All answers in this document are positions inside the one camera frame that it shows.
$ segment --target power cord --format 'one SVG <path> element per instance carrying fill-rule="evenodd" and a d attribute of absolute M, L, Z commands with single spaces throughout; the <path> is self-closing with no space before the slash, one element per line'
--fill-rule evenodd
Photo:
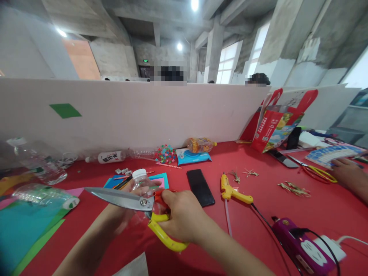
<path fill-rule="evenodd" d="M 260 212 L 260 211 L 258 211 L 258 209 L 257 209 L 257 207 L 254 205 L 254 203 L 251 203 L 251 206 L 252 206 L 252 207 L 254 208 L 254 210 L 258 213 L 258 215 L 260 215 L 260 216 L 261 216 L 261 218 L 265 221 L 265 223 L 266 223 L 266 224 L 268 225 L 268 227 L 271 229 L 272 233 L 275 235 L 275 237 L 276 237 L 277 241 L 280 243 L 280 245 L 281 245 L 281 247 L 283 248 L 283 250 L 285 251 L 285 253 L 289 256 L 289 258 L 291 259 L 291 261 L 294 263 L 295 267 L 298 269 L 299 274 L 300 274 L 301 276 L 303 276 L 303 272 L 300 270 L 300 268 L 299 268 L 298 264 L 294 261 L 294 259 L 293 259 L 293 258 L 289 255 L 289 253 L 286 251 L 286 249 L 285 249 L 284 245 L 281 243 L 281 241 L 279 241 L 279 239 L 277 238 L 277 236 L 276 236 L 275 232 L 274 232 L 274 231 L 273 231 L 273 229 L 272 229 L 272 226 L 268 223 L 268 221 L 265 219 L 265 217 L 264 217 L 264 216 L 262 216 L 261 212 Z"/>
<path fill-rule="evenodd" d="M 353 239 L 353 240 L 359 241 L 359 242 L 361 242 L 361 243 L 364 243 L 365 245 L 368 245 L 368 243 L 366 243 L 366 242 L 364 242 L 364 241 L 361 241 L 361 240 L 359 240 L 359 239 L 357 239 L 357 238 L 351 237 L 351 236 L 342 236 L 342 237 L 341 237 L 341 238 L 339 238 L 337 241 L 334 241 L 334 240 L 332 240 L 332 241 L 333 241 L 334 243 L 336 243 L 336 245 L 337 245 L 338 247 L 341 247 L 341 246 L 340 246 L 340 243 L 341 243 L 343 240 L 347 239 L 347 238 L 349 238 L 349 239 Z"/>
<path fill-rule="evenodd" d="M 300 238 L 302 237 L 302 235 L 304 235 L 305 233 L 312 233 L 313 235 L 315 235 L 317 238 L 319 238 L 324 244 L 325 246 L 328 248 L 328 250 L 330 251 L 335 263 L 336 263 L 336 267 L 337 267 L 337 275 L 340 276 L 341 275 L 341 271 L 340 271 L 340 264 L 334 254 L 334 252 L 332 251 L 332 249 L 329 247 L 329 245 L 327 244 L 327 242 L 325 242 L 324 239 L 322 239 L 317 233 L 313 232 L 312 230 L 309 230 L 308 228 L 294 228 L 290 230 L 290 234 L 293 235 L 294 238 Z"/>

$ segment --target scissors with red handle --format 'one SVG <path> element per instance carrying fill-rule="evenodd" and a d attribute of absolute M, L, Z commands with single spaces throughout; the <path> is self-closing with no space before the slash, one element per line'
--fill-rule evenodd
<path fill-rule="evenodd" d="M 301 161 L 299 161 L 298 159 L 288 155 L 289 158 L 291 158 L 294 162 L 298 163 L 299 165 L 302 166 L 303 171 L 306 172 L 306 174 L 308 174 L 310 177 L 322 182 L 322 183 L 326 183 L 326 184 L 330 184 L 330 183 L 337 183 L 336 178 L 334 178 L 331 174 L 329 174 L 328 172 L 321 170 L 319 168 L 307 165 Z"/>

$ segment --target orange wall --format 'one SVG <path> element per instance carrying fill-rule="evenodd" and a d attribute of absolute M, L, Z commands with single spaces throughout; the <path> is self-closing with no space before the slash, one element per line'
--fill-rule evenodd
<path fill-rule="evenodd" d="M 63 43 L 80 79 L 101 80 L 88 41 L 63 39 Z"/>

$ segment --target black cable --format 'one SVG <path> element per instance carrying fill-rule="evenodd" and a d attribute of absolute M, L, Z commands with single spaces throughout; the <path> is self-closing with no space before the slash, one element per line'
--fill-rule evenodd
<path fill-rule="evenodd" d="M 329 251 L 331 252 L 332 254 L 332 257 L 336 263 L 336 267 L 337 267 L 337 276 L 340 276 L 341 275 L 341 271 L 340 271 L 340 264 L 338 263 L 338 260 L 335 256 L 335 254 L 332 252 L 332 249 L 329 247 L 329 245 L 327 244 L 327 242 L 325 242 L 324 239 L 322 239 L 317 233 L 313 232 L 312 230 L 309 230 L 309 229 L 306 229 L 306 232 L 309 232 L 309 233 L 312 233 L 313 235 L 315 235 L 316 237 L 318 237 L 324 244 L 325 246 L 327 246 L 327 248 L 329 249 Z"/>
<path fill-rule="evenodd" d="M 261 216 L 261 218 L 263 218 L 263 220 L 265 221 L 265 223 L 267 223 L 268 227 L 271 229 L 272 233 L 275 235 L 277 241 L 280 243 L 281 247 L 283 248 L 283 250 L 285 251 L 285 253 L 289 256 L 289 258 L 291 259 L 291 261 L 293 262 L 293 264 L 295 265 L 295 267 L 298 269 L 299 273 L 301 276 L 303 276 L 303 272 L 300 270 L 298 264 L 294 261 L 294 259 L 289 255 L 289 253 L 286 251 L 284 245 L 281 243 L 281 241 L 279 241 L 279 239 L 277 238 L 275 232 L 272 229 L 272 226 L 268 223 L 268 221 L 265 219 L 264 216 L 262 216 L 261 212 L 258 211 L 257 207 L 254 205 L 254 203 L 251 203 L 251 206 L 257 211 L 257 213 Z"/>

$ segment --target smartphone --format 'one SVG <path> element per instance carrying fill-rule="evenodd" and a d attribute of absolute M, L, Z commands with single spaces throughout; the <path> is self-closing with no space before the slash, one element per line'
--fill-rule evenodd
<path fill-rule="evenodd" d="M 285 155 L 283 155 L 282 153 L 279 153 L 276 149 L 272 149 L 270 151 L 268 151 L 268 153 L 270 155 L 272 155 L 273 157 L 275 157 L 278 161 L 280 161 L 284 166 L 288 167 L 288 168 L 299 168 L 299 165 L 296 164 L 295 162 L 291 161 L 289 158 L 287 158 Z"/>
<path fill-rule="evenodd" d="M 202 207 L 215 204 L 215 199 L 200 169 L 187 171 L 189 186 Z"/>

